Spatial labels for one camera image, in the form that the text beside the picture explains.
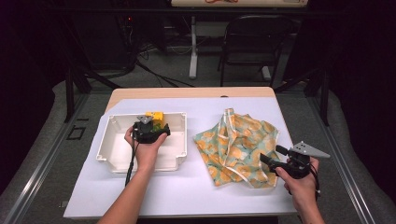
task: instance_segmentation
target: white tray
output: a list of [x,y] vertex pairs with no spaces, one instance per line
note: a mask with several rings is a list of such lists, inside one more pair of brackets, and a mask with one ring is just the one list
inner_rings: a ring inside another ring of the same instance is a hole
[[[96,160],[106,163],[113,173],[127,173],[132,148],[124,140],[125,132],[138,121],[141,114],[111,115],[108,117]],[[171,135],[161,145],[155,171],[175,171],[187,157],[186,113],[163,113],[163,123],[168,123]],[[138,164],[134,159],[134,169]]]

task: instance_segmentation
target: orange and teal fabric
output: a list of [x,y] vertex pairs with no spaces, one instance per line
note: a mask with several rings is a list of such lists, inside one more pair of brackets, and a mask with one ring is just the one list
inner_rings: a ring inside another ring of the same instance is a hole
[[277,177],[262,166],[260,154],[278,160],[279,131],[264,120],[226,109],[219,123],[194,136],[194,142],[216,186],[246,181],[253,188],[271,188]]

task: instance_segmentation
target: wooden table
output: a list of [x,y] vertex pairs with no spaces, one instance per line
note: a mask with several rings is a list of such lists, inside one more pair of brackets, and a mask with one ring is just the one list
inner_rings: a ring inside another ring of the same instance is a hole
[[116,89],[111,94],[106,111],[122,99],[197,98],[197,97],[275,97],[269,87],[199,87]]

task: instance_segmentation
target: forearm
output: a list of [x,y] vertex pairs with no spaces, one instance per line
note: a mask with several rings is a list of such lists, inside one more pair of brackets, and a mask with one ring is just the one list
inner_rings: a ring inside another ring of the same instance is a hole
[[99,223],[136,223],[151,174],[149,171],[136,172]]
[[304,224],[324,224],[318,206],[316,204],[308,205],[301,208],[299,211],[300,217]]

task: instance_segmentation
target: chair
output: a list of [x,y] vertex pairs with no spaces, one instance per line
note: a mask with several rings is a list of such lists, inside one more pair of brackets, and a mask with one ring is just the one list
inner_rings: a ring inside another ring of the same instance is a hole
[[218,71],[220,86],[224,82],[224,65],[273,66],[270,87],[285,38],[293,31],[292,20],[282,16],[246,15],[227,25]]

